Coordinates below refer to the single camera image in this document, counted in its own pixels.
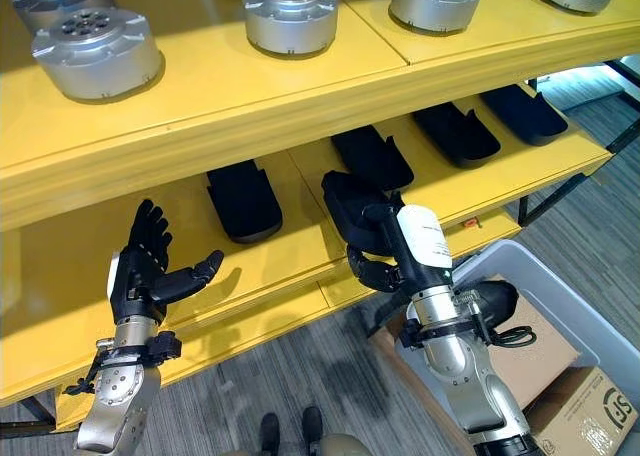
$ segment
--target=cable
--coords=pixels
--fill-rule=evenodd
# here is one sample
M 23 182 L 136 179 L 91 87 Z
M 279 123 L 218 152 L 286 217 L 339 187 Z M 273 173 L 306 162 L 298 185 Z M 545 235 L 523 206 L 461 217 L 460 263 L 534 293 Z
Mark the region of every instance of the cable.
M 522 348 L 535 343 L 537 340 L 538 336 L 533 332 L 531 326 L 516 326 L 502 333 L 496 333 L 494 330 L 491 331 L 491 343 L 501 348 Z

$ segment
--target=black shoe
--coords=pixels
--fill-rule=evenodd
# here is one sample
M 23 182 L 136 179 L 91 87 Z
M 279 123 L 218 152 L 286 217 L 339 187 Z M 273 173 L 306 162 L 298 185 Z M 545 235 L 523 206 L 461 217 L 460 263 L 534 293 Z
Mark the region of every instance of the black shoe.
M 322 439 L 322 413 L 317 406 L 309 406 L 302 413 L 302 435 L 307 445 L 307 454 L 313 456 L 315 447 Z
M 280 449 L 280 421 L 275 413 L 267 413 L 260 423 L 260 444 L 262 453 L 277 456 Z

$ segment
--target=yellow shelf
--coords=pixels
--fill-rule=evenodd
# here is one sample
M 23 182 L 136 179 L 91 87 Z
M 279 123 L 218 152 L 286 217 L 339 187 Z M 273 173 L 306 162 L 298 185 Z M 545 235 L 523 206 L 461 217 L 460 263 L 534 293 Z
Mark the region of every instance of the yellow shelf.
M 405 65 L 345 4 L 329 50 L 285 60 L 249 44 L 242 0 L 116 1 L 147 16 L 166 71 L 142 94 L 87 105 L 54 87 L 0 0 L 0 229 L 324 136 L 296 132 L 326 118 L 318 96 Z
M 394 136 L 400 152 L 414 170 L 415 180 L 403 191 L 404 201 L 433 209 L 443 227 L 503 206 L 577 172 L 593 170 L 611 157 L 570 121 L 569 129 L 556 141 L 535 147 L 520 142 L 479 96 L 469 96 L 455 104 L 464 112 L 475 109 L 478 118 L 502 146 L 500 152 L 480 168 L 461 170 L 452 166 L 411 115 L 374 124 L 382 137 Z M 328 214 L 322 197 L 322 177 L 332 169 L 346 171 L 331 140 L 314 141 L 290 149 L 289 153 L 316 201 Z
M 503 209 L 494 209 L 478 216 L 477 220 L 479 224 L 476 226 L 466 228 L 459 223 L 445 230 L 454 258 L 477 251 L 496 239 L 510 238 L 521 229 Z M 353 304 L 375 292 L 360 284 L 350 273 L 329 276 L 318 284 L 330 307 Z
M 446 231 L 455 257 L 498 239 L 514 235 L 520 227 L 504 211 L 494 211 L 479 218 L 481 227 L 458 225 Z M 224 319 L 208 328 L 190 333 L 183 341 L 182 357 L 160 367 L 162 384 L 168 385 L 236 356 L 315 319 L 324 317 L 373 293 L 353 276 L 342 280 L 323 280 L 295 293 L 269 300 L 241 314 Z M 56 391 L 57 430 L 74 428 L 87 415 L 93 396 L 67 396 L 63 387 L 73 384 L 78 372 Z
M 294 291 L 339 267 L 344 244 L 290 156 L 276 153 L 256 162 L 267 171 L 284 214 L 282 229 L 259 244 L 238 245 L 227 238 L 204 175 L 50 218 L 20 234 L 4 233 L 3 289 L 6 285 L 12 292 L 3 297 L 0 405 L 85 370 L 95 341 L 112 335 L 106 298 L 109 260 L 125 244 L 133 213 L 145 197 L 160 205 L 169 220 L 172 269 L 192 265 L 216 248 L 226 255 L 212 284 L 169 308 L 166 326 L 182 334 L 267 296 Z
M 65 99 L 0 0 L 0 231 L 307 143 L 420 107 L 640 51 L 638 0 L 594 17 L 537 0 L 482 0 L 470 28 L 412 34 L 388 0 L 346 0 L 318 57 L 246 41 L 240 0 L 118 0 L 148 16 L 167 60 L 149 91 Z
M 501 69 L 505 63 L 504 69 L 508 70 L 514 63 L 508 61 L 510 53 L 526 49 L 531 52 L 527 61 L 532 63 L 533 71 L 522 74 L 522 79 L 540 74 L 535 72 L 538 68 L 558 64 L 559 54 L 555 54 L 558 51 L 574 54 L 575 50 L 588 48 L 583 58 L 602 54 L 598 59 L 602 61 L 606 54 L 628 44 L 628 38 L 637 42 L 640 29 L 639 0 L 612 0 L 595 16 L 563 11 L 541 0 L 480 0 L 467 29 L 447 36 L 401 27 L 389 16 L 391 0 L 344 1 L 410 64 L 433 65 L 451 57 L 482 59 L 483 54 L 491 54 L 493 63 Z

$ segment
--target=white label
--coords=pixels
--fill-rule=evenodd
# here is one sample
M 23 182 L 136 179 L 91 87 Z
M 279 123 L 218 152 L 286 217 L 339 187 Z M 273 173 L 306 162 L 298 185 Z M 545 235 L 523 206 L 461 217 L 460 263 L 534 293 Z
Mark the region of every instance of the white label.
M 414 259 L 425 266 L 451 268 L 451 253 L 436 213 L 409 204 L 398 212 L 398 223 Z
M 118 272 L 118 263 L 120 262 L 120 251 L 115 251 L 111 255 L 111 264 L 109 264 L 109 276 L 107 277 L 107 299 L 111 300 L 113 286 L 116 283 L 116 273 Z

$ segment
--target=black robotic finger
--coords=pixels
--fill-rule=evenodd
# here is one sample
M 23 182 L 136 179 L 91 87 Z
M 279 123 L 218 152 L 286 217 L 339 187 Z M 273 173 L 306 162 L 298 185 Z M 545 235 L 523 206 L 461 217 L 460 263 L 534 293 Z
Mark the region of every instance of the black robotic finger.
M 224 259 L 224 253 L 222 251 L 215 250 L 211 253 L 207 259 L 199 262 L 193 268 L 194 274 L 198 278 L 203 278 L 210 282 L 216 275 Z
M 159 277 L 149 293 L 151 299 L 156 304 L 167 305 L 196 294 L 213 279 L 223 258 L 222 251 L 214 251 L 194 268 L 179 269 Z
M 129 233 L 129 245 L 138 246 L 144 243 L 146 234 L 146 221 L 149 212 L 153 209 L 153 202 L 150 199 L 145 199 L 138 206 L 136 216 L 131 225 L 131 231 Z
M 147 216 L 144 247 L 147 251 L 152 251 L 156 238 L 156 224 L 162 218 L 162 208 L 155 206 Z
M 169 267 L 169 254 L 167 253 L 167 248 L 171 244 L 172 240 L 173 240 L 173 235 L 171 233 L 164 233 L 160 240 L 161 254 L 160 254 L 159 261 L 160 261 L 160 266 L 162 266 L 162 269 L 164 271 L 166 271 L 167 268 Z
M 162 235 L 169 227 L 169 222 L 165 218 L 161 218 L 153 225 L 153 237 L 149 243 L 151 254 L 160 261 L 166 252 L 166 247 L 162 244 Z

